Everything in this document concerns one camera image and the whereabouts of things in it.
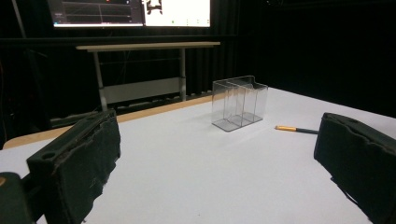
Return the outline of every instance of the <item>wooden table edge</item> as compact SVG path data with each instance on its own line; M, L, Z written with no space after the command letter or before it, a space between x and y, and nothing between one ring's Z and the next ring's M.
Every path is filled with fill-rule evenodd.
M129 114L118 115L117 122L121 123L121 122L125 122L125 121L132 120L132 119L140 119L143 117L161 114L164 112L184 108L187 106L203 104L203 103L207 103L207 102L211 102L211 101L212 101L212 96L205 96L205 97L192 99L189 101L183 101L183 102L178 102L178 103L174 103L174 104L170 104L170 105L162 105L162 106L158 106L158 107L153 107L150 109L140 110L140 111L136 111L136 112L129 113ZM44 131L41 133L31 133L31 134L27 134L24 136L12 138L4 143L3 149L10 149L13 147L19 147L19 146L31 144L34 142L39 142L39 141L43 141L43 140L56 138L56 137L60 136L62 133L69 130L71 127L72 126L67 126L67 127L62 127L62 128L58 128L58 129Z

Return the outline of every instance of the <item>transparent divider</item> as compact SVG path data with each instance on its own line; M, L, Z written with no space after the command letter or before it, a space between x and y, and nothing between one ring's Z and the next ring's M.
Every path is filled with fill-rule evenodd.
M254 76L213 82L212 124L230 132L262 120L268 86Z

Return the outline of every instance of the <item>table frame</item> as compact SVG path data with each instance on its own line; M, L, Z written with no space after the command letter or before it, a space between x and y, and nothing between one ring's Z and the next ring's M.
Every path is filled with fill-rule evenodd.
M107 104L128 100L135 100L150 96L180 92L182 101L186 100L186 49L213 48L220 42L177 42L177 43L148 43L148 44L125 44L125 45L99 45L77 46L77 49L87 50L93 54L96 78L98 82L99 96L102 110L107 110ZM102 80L99 52L150 50L150 49L179 49L180 54L180 77L157 79L153 81L104 86Z

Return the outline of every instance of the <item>black foam block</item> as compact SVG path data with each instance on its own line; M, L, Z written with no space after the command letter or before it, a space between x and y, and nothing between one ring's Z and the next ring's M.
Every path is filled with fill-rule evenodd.
M119 126L108 110L80 120L28 158L31 178L45 192L48 223L81 223L119 157Z
M314 158L373 223L396 223L395 139L358 120L325 113Z

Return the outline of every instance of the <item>screen display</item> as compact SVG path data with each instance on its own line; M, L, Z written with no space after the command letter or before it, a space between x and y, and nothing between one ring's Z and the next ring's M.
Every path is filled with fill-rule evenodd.
M210 27L210 0L48 0L54 27Z

